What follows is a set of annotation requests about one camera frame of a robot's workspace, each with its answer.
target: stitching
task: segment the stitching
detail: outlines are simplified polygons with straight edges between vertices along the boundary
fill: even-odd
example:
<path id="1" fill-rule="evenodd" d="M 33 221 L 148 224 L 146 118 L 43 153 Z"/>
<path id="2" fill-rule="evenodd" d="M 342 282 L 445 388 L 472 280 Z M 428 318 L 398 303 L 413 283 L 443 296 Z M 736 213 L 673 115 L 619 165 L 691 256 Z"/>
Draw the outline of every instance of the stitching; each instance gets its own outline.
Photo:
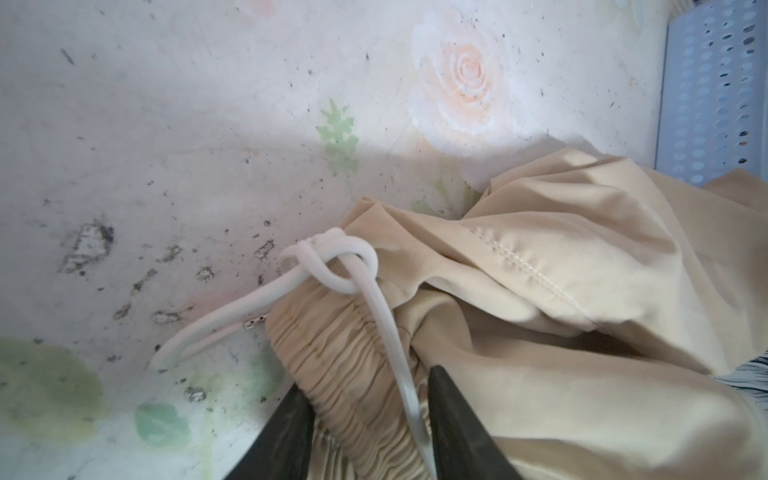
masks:
<path id="1" fill-rule="evenodd" d="M 584 316 L 584 318 L 592 322 L 594 325 L 597 325 L 596 322 L 594 321 L 594 317 L 587 311 L 587 309 L 579 305 L 579 303 L 576 301 L 576 299 L 573 296 L 569 295 L 568 292 L 560 288 L 558 284 L 548 279 L 542 272 L 536 270 L 536 268 L 533 267 L 530 263 L 523 260 L 515 252 L 508 249 L 507 247 L 499 243 L 497 240 L 494 240 L 488 235 L 480 233 L 479 230 L 472 228 L 472 229 L 469 229 L 469 231 L 477 235 L 481 240 L 485 240 L 488 244 L 491 245 L 491 247 L 495 247 L 502 250 L 502 252 L 506 253 L 505 256 L 511 262 L 513 262 L 518 268 L 530 274 L 534 278 L 534 280 L 537 280 L 544 288 L 546 288 L 551 293 L 553 293 L 557 298 L 565 301 L 574 310 L 576 310 L 582 316 Z"/>

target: dirt stain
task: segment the dirt stain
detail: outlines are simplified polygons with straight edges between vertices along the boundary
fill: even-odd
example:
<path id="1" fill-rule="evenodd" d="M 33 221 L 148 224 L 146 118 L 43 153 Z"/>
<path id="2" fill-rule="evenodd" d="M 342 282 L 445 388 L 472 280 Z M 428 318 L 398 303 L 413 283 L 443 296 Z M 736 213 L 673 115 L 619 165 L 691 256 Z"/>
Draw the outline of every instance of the dirt stain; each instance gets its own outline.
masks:
<path id="1" fill-rule="evenodd" d="M 74 273 L 91 263 L 102 261 L 109 255 L 114 242 L 114 228 L 95 221 L 80 227 L 72 253 L 64 257 L 59 272 Z"/>
<path id="2" fill-rule="evenodd" d="M 107 415 L 101 383 L 72 352 L 0 337 L 0 419 L 35 440 L 71 444 Z"/>
<path id="3" fill-rule="evenodd" d="M 275 240 L 267 240 L 264 245 L 262 245 L 255 252 L 253 252 L 253 255 L 259 260 L 265 260 L 274 247 L 275 247 Z"/>
<path id="4" fill-rule="evenodd" d="M 158 263 L 168 263 L 174 261 L 176 256 L 181 253 L 183 249 L 178 245 L 173 245 L 165 249 L 165 256 L 159 260 L 155 260 Z"/>
<path id="5" fill-rule="evenodd" d="M 122 320 L 130 311 L 131 311 L 131 304 L 126 303 L 125 305 L 121 306 L 117 312 L 112 314 L 112 319 Z"/>

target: perforated plastic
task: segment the perforated plastic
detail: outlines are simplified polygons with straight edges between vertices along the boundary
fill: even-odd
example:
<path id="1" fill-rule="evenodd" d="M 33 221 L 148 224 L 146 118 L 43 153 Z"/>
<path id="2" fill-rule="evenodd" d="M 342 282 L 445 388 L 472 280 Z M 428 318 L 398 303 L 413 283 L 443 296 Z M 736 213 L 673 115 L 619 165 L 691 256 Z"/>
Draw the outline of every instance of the perforated plastic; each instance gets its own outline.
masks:
<path id="1" fill-rule="evenodd" d="M 766 179 L 768 0 L 712 0 L 667 37 L 657 170 L 703 185 L 735 168 Z"/>

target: gathered fabric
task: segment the gathered fabric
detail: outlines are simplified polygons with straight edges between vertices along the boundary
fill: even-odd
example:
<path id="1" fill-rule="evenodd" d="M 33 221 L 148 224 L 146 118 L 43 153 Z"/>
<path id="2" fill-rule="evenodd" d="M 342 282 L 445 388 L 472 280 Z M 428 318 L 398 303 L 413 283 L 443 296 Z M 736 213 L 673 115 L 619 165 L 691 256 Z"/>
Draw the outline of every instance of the gathered fabric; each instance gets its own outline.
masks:
<path id="1" fill-rule="evenodd" d="M 761 180 L 565 149 L 461 220 L 363 199 L 341 227 L 376 249 L 428 426 L 442 365 L 527 480 L 768 478 L 765 413 L 711 378 L 768 348 Z M 266 331 L 316 410 L 310 478 L 429 477 L 362 296 L 309 279 Z"/>

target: beige pants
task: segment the beige pants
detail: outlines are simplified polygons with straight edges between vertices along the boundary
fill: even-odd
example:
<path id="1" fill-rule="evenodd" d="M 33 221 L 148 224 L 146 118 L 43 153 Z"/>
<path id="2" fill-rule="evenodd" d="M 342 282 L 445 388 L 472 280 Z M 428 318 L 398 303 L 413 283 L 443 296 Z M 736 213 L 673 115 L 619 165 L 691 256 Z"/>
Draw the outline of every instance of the beige pants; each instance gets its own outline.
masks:
<path id="1" fill-rule="evenodd" d="M 765 479 L 764 413 L 709 375 L 768 347 L 766 212 L 740 170 L 695 188 L 567 149 L 462 220 L 361 200 L 342 227 L 420 396 L 443 365 L 526 479 Z M 319 418 L 311 478 L 427 478 L 361 296 L 307 280 L 267 333 Z"/>

